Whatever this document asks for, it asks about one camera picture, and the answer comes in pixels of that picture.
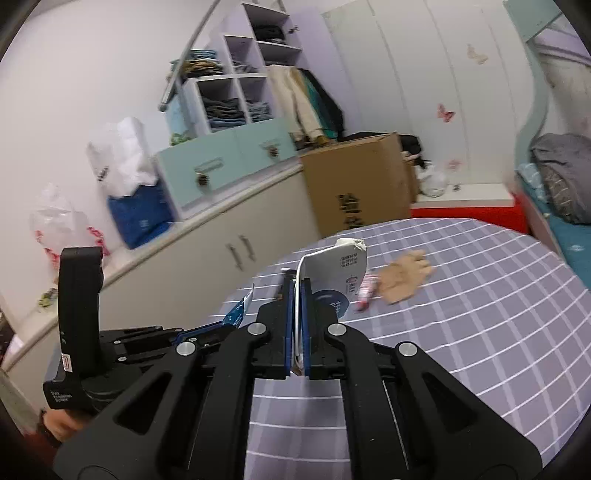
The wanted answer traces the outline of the person's left hand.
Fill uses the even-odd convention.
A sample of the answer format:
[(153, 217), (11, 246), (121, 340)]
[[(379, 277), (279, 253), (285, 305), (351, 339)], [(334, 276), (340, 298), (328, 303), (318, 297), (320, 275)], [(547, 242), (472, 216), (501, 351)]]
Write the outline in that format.
[(69, 410), (49, 409), (42, 415), (44, 427), (61, 443), (84, 429), (90, 420), (90, 417)]

